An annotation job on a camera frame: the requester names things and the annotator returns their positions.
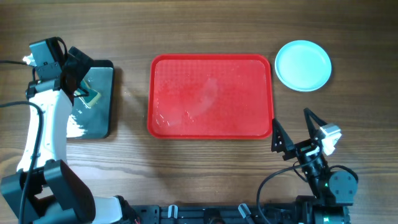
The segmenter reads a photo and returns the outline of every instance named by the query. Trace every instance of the green sponge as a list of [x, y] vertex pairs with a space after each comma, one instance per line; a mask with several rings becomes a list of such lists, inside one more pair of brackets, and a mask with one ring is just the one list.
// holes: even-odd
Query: green sponge
[[[86, 105], [88, 108], [91, 108], [92, 106], [94, 106], [94, 104], [98, 101], [99, 98], [101, 98], [101, 94], [98, 93], [97, 91], [91, 89], [87, 82], [85, 80], [82, 80], [80, 83], [80, 87], [85, 89], [88, 92], [88, 96], [82, 96], [79, 97], [80, 100], [84, 103], [84, 105]], [[85, 94], [84, 91], [82, 91], [81, 89], [77, 89], [75, 91], [75, 96], [78, 95], [82, 95]]]

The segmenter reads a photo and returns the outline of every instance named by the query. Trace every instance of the wooden table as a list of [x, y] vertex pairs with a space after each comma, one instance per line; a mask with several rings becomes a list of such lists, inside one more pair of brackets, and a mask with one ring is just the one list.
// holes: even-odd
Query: wooden table
[[[111, 135], [67, 145], [70, 167], [94, 195], [122, 195], [134, 205], [254, 203], [262, 179], [293, 161], [272, 153], [270, 138], [153, 138], [146, 129], [149, 65], [163, 53], [257, 53], [273, 64], [284, 44], [303, 39], [328, 52], [333, 74], [323, 88], [299, 93], [273, 72], [275, 115], [295, 142], [308, 138], [305, 107], [338, 124], [343, 138], [327, 159], [359, 175], [352, 222], [398, 220], [397, 1], [48, 2], [0, 4], [0, 59], [20, 60], [30, 54], [29, 43], [60, 36], [69, 47], [113, 61]], [[0, 103], [23, 100], [30, 79], [26, 67], [1, 65]], [[28, 108], [0, 110], [1, 177], [15, 173], [28, 124]], [[263, 201], [300, 194], [310, 194], [308, 185], [288, 172], [269, 182]], [[0, 197], [0, 223], [15, 222]]]

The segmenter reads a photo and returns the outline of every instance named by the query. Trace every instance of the tray rim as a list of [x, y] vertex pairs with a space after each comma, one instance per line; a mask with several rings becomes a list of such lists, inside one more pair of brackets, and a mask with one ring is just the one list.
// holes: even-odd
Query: tray rim
[[[239, 135], [239, 136], [207, 136], [207, 135], [163, 135], [156, 133], [152, 128], [154, 85], [155, 85], [155, 68], [161, 60], [258, 60], [263, 63], [266, 68], [267, 79], [267, 95], [271, 106], [268, 107], [269, 112], [269, 128], [261, 135]], [[265, 56], [261, 54], [161, 54], [156, 56], [150, 65], [150, 85], [148, 96], [148, 112], [147, 112], [147, 129], [153, 137], [158, 139], [265, 139], [272, 134], [272, 120], [274, 119], [274, 98], [272, 94], [272, 72], [271, 65]]]

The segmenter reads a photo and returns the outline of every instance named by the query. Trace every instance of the wire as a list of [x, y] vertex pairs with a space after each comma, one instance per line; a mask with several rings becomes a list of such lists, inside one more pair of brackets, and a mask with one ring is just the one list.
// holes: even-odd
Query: wire
[[61, 37], [56, 37], [57, 41], [61, 42], [63, 44], [63, 56], [65, 57], [65, 60], [68, 58], [68, 49], [67, 45], [65, 42], [61, 39]]
[[322, 147], [320, 147], [320, 151], [319, 151], [318, 155], [317, 155], [313, 160], [311, 160], [311, 161], [309, 161], [309, 162], [307, 162], [307, 163], [298, 165], [298, 166], [292, 166], [292, 167], [288, 167], [288, 168], [279, 170], [279, 171], [277, 171], [277, 172], [275, 172], [275, 173], [269, 175], [267, 178], [265, 178], [265, 179], [261, 182], [261, 184], [260, 184], [260, 186], [259, 186], [259, 189], [258, 189], [258, 191], [257, 191], [257, 199], [256, 199], [256, 202], [257, 202], [257, 209], [259, 210], [259, 213], [260, 213], [261, 217], [264, 219], [265, 223], [271, 224], [271, 222], [266, 218], [266, 216], [265, 216], [264, 213], [262, 212], [261, 206], [260, 206], [260, 195], [261, 195], [261, 190], [262, 190], [263, 186], [266, 184], [266, 182], [268, 182], [268, 180], [271, 180], [271, 178], [273, 178], [273, 177], [275, 177], [275, 176], [277, 176], [277, 175], [279, 175], [279, 174], [283, 174], [284, 172], [287, 172], [287, 171], [290, 171], [290, 170], [303, 168], [303, 167], [305, 167], [305, 166], [307, 166], [307, 165], [309, 165], [309, 164], [315, 162], [317, 159], [320, 158], [320, 156], [322, 155], [322, 152], [323, 152], [323, 149], [322, 149]]
[[356, 180], [356, 183], [358, 183], [358, 181], [359, 181], [358, 175], [357, 175], [352, 169], [350, 169], [350, 168], [348, 168], [348, 167], [345, 167], [345, 166], [343, 166], [343, 165], [335, 165], [335, 166], [329, 167], [329, 172], [330, 172], [332, 169], [334, 169], [334, 168], [340, 168], [340, 169], [343, 169], [343, 170], [349, 172], [351, 175], [354, 176], [354, 178], [355, 178], [355, 180]]
[[294, 171], [294, 172], [298, 175], [298, 177], [300, 177], [304, 182], [308, 183], [308, 180], [307, 180], [305, 177], [303, 177], [303, 175], [299, 174], [299, 172], [297, 172], [296, 169], [293, 169], [293, 171]]
[[19, 205], [19, 223], [23, 224], [24, 223], [25, 202], [26, 202], [28, 191], [29, 191], [30, 177], [32, 176], [33, 168], [36, 164], [36, 160], [38, 157], [37, 154], [39, 152], [40, 140], [42, 138], [44, 118], [43, 118], [42, 109], [40, 109], [40, 107], [37, 106], [36, 104], [29, 102], [29, 101], [17, 101], [17, 102], [5, 103], [3, 105], [0, 105], [0, 108], [5, 108], [8, 106], [15, 106], [15, 105], [31, 105], [34, 108], [36, 108], [37, 114], [39, 116], [39, 127], [37, 128], [37, 135], [36, 135], [35, 146], [33, 148], [32, 160], [30, 162], [29, 170], [26, 175], [24, 189], [22, 190], [21, 204]]
[[77, 95], [77, 96], [75, 96], [75, 98], [78, 98], [78, 97], [86, 97], [86, 96], [89, 96], [89, 95], [90, 95], [90, 94], [88, 93], [88, 91], [85, 90], [83, 87], [79, 86], [78, 88], [79, 88], [79, 90], [83, 91], [85, 94]]
[[33, 81], [36, 81], [35, 73], [36, 73], [36, 68], [32, 68], [32, 78], [33, 78]]
[[0, 63], [11, 63], [14, 65], [28, 65], [26, 62], [16, 62], [16, 61], [10, 61], [10, 60], [0, 60]]

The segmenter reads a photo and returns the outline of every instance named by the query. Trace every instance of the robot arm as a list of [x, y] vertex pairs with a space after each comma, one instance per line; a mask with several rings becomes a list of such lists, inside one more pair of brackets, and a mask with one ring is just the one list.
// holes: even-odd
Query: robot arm
[[[27, 63], [35, 66], [39, 80], [29, 83], [26, 97], [43, 111], [42, 137], [32, 177], [25, 183], [39, 126], [37, 110], [31, 106], [24, 154], [17, 173], [2, 179], [1, 192], [19, 217], [22, 190], [29, 185], [24, 223], [137, 223], [134, 210], [122, 197], [93, 197], [67, 166], [67, 123], [74, 92], [93, 60], [75, 47], [67, 52], [64, 43], [63, 53], [58, 41], [63, 43], [59, 37], [52, 37], [30, 45], [32, 55], [26, 57]], [[44, 186], [50, 187], [53, 195], [36, 198]]]
[[[35, 168], [43, 167], [49, 160], [63, 160], [67, 163], [67, 123], [72, 112], [72, 103], [63, 90], [46, 90], [29, 99], [43, 111], [44, 123], [40, 140], [39, 156]], [[30, 106], [30, 124], [24, 155], [17, 171], [29, 170], [32, 161], [34, 143], [39, 125], [37, 110]]]
[[[328, 166], [328, 156], [341, 137], [335, 124], [327, 124], [308, 108], [304, 109], [310, 139], [294, 144], [278, 120], [272, 121], [271, 151], [283, 152], [283, 159], [297, 158], [313, 196], [297, 196], [293, 203], [268, 203], [264, 206], [266, 223], [342, 223], [349, 224], [348, 207], [354, 204], [358, 176], [344, 166]], [[319, 126], [315, 129], [312, 118]], [[333, 168], [344, 171], [332, 172]]]

